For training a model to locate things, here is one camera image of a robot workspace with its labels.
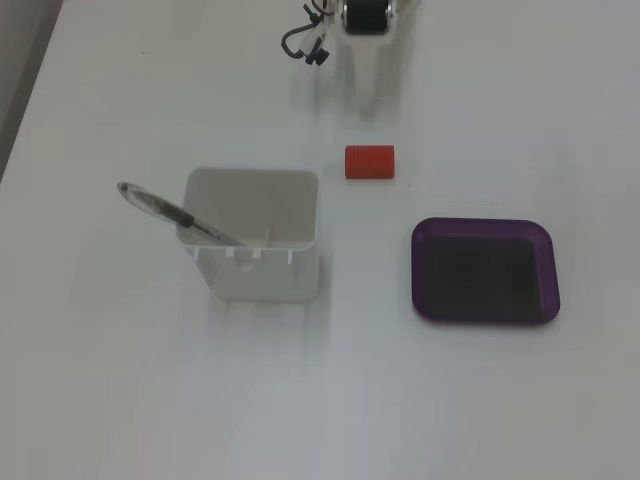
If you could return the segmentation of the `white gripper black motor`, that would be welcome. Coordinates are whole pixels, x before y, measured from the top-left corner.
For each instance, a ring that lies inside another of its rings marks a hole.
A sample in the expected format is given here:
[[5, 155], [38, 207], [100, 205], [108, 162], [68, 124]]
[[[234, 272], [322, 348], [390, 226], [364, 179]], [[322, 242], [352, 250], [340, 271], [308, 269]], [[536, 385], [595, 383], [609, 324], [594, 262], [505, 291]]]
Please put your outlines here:
[[400, 2], [396, 0], [340, 0], [337, 2], [337, 39], [348, 45], [353, 69], [357, 112], [370, 116], [382, 95], [384, 49], [396, 34]]

